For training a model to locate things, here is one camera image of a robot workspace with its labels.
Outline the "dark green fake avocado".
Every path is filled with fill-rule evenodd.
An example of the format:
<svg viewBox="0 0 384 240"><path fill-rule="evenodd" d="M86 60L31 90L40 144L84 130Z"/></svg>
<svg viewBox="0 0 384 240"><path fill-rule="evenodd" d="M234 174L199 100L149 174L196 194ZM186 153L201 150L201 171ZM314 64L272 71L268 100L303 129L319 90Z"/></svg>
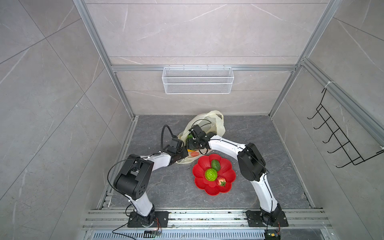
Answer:
<svg viewBox="0 0 384 240"><path fill-rule="evenodd" d="M221 164L220 164L220 162L219 162L218 160L212 160L212 161L211 161L211 168L214 169L214 170L216 170L217 172L219 172L220 169L221 169Z"/></svg>

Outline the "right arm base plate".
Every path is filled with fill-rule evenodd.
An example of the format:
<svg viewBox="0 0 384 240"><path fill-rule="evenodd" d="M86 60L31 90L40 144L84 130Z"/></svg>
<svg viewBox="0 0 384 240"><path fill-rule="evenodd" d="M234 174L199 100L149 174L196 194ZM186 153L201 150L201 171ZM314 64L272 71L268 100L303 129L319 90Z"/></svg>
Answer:
<svg viewBox="0 0 384 240"><path fill-rule="evenodd" d="M276 209L272 213L264 210L245 212L249 227L288 227L289 223L285 213Z"/></svg>

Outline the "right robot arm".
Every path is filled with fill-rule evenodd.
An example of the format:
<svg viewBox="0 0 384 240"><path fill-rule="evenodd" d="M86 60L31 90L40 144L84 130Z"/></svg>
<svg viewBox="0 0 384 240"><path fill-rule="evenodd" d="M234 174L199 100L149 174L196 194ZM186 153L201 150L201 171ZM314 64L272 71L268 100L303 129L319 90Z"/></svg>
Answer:
<svg viewBox="0 0 384 240"><path fill-rule="evenodd" d="M206 133L200 126L194 125L189 129L191 139L187 146L193 150L214 150L231 156L238 160L242 176L251 182L260 202L261 218L266 226L273 226L278 222L278 217L283 213L282 208L269 186L266 162L257 147L226 140L216 133Z"/></svg>

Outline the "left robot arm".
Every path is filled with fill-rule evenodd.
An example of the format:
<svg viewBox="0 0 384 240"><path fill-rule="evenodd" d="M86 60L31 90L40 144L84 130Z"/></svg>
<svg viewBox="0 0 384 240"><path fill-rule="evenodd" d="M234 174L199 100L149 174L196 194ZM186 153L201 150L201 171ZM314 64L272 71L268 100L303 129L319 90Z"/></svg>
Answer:
<svg viewBox="0 0 384 240"><path fill-rule="evenodd" d="M153 171L168 167L188 156L184 142L173 138L171 143L158 153L150 156L129 155L123 161L112 187L115 191L129 199L135 212L132 218L137 218L141 225L149 227L155 221L155 206L149 200L146 190Z"/></svg>

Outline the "red flower-shaped plastic plate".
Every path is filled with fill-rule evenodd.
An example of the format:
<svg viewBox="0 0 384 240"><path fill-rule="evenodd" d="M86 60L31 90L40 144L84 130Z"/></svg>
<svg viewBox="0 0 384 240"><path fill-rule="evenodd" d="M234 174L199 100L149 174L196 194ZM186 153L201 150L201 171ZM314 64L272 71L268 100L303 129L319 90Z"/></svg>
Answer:
<svg viewBox="0 0 384 240"><path fill-rule="evenodd" d="M195 185L210 196L228 193L236 180L232 163L217 154L203 156L193 167Z"/></svg>

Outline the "light green fake fruit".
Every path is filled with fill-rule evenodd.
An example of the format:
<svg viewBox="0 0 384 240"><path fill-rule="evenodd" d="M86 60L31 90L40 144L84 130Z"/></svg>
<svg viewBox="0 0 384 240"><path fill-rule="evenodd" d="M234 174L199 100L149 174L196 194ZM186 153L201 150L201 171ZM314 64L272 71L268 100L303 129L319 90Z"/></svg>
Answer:
<svg viewBox="0 0 384 240"><path fill-rule="evenodd" d="M212 168L205 171L205 179L209 182L214 182L218 178L218 172Z"/></svg>

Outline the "red fake strawberry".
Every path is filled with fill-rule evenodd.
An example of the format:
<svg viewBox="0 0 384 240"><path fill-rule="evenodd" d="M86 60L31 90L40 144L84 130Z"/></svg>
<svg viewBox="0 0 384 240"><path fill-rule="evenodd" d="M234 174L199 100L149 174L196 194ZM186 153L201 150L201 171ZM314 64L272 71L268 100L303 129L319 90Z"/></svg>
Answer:
<svg viewBox="0 0 384 240"><path fill-rule="evenodd" d="M217 185L218 185L219 187L225 187L226 184L227 184L227 181L226 181L226 179L223 178L223 177L218 177L218 178L216 179L216 183L217 183Z"/></svg>

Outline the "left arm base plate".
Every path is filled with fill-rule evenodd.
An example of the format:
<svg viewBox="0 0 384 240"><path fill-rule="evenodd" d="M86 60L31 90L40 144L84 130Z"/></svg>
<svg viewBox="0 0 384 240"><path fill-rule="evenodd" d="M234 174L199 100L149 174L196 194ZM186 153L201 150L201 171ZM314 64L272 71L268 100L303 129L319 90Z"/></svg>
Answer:
<svg viewBox="0 0 384 240"><path fill-rule="evenodd" d="M161 228L168 226L169 221L169 212L166 211L155 211L149 213L148 216L143 217L136 212L131 212L129 216L129 221L127 224L128 228L149 228L157 227L158 225Z"/></svg>

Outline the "cream plastic bag fruit print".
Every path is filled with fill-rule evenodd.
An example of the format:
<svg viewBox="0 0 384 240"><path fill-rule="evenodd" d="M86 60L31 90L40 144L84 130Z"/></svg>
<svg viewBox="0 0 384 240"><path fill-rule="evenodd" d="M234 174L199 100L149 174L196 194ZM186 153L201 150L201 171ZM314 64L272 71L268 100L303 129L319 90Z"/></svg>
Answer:
<svg viewBox="0 0 384 240"><path fill-rule="evenodd" d="M190 134L189 129L193 126L198 125L204 132L206 133L215 133L216 135L222 137L225 132L224 126L224 115L220 111L210 111L209 113L200 114L195 116L185 127L185 129L178 134L178 138L182 140L185 144L187 144L187 138ZM177 164L186 165L194 162L199 157L202 157L204 153L208 154L212 150L207 150L203 148L201 152L198 150L188 150L189 155L177 161Z"/></svg>

